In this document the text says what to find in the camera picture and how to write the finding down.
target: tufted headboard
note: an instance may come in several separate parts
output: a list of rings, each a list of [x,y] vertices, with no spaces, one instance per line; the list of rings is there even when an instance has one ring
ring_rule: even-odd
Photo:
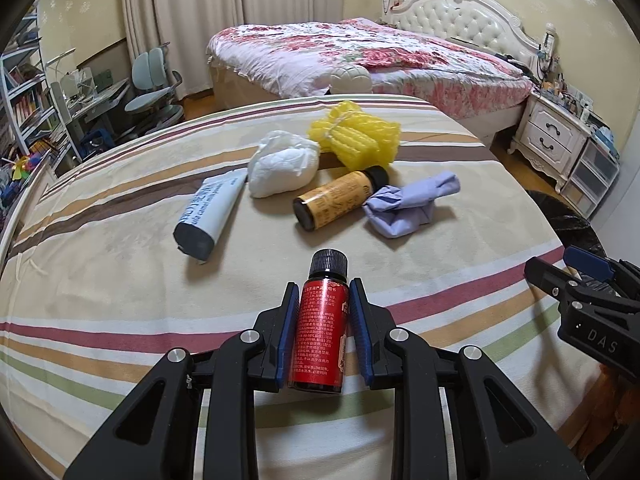
[[[510,54],[537,73],[539,42],[527,36],[520,19],[495,0],[404,0],[384,10],[383,19],[401,30],[456,38]],[[555,33],[552,24],[547,24],[547,31]]]

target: white tube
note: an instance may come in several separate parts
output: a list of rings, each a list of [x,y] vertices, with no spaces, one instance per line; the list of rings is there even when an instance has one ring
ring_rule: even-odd
[[[174,229],[178,248],[207,261],[246,180],[246,168],[206,178]]]

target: drawer handle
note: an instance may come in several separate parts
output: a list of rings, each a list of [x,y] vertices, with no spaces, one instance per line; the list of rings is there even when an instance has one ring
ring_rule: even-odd
[[[554,150],[554,146],[553,146],[553,145],[551,145],[551,146],[545,146],[545,139],[543,139],[542,137],[540,137],[540,143],[542,144],[542,147],[543,147],[543,148],[546,148],[547,150],[551,150],[551,151],[553,151],[553,150]]]
[[[547,123],[547,124],[546,124],[546,129],[548,130],[549,128],[553,128],[553,129],[556,131],[556,135],[557,135],[558,137],[560,137],[560,130],[558,130],[558,127],[557,127],[557,126],[555,126],[554,124],[549,124],[549,123]]]

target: blue gripper pad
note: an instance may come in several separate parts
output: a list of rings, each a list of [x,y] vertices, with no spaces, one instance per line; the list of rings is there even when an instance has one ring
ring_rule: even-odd
[[[354,280],[351,280],[349,285],[349,322],[356,343],[360,375],[364,378],[365,384],[370,386],[373,381],[371,338],[364,317],[362,298]]]
[[[287,313],[282,325],[282,334],[278,343],[277,366],[275,380],[278,387],[282,388],[287,381],[289,374],[289,365],[291,364],[291,355],[293,352],[293,340],[296,336],[296,325],[298,324],[298,310],[300,309],[300,289],[297,285],[293,285],[289,304],[287,305]]]
[[[613,279],[614,271],[609,262],[589,251],[570,246],[564,250],[563,259],[569,267],[573,267],[599,282]]]

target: floral bedspread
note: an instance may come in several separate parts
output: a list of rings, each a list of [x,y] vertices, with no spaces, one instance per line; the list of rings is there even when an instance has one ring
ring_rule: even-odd
[[[532,88],[497,57],[364,18],[231,27],[207,51],[213,65],[283,98],[323,95],[334,67],[357,63],[371,73],[374,92],[419,97],[455,119],[515,106]]]

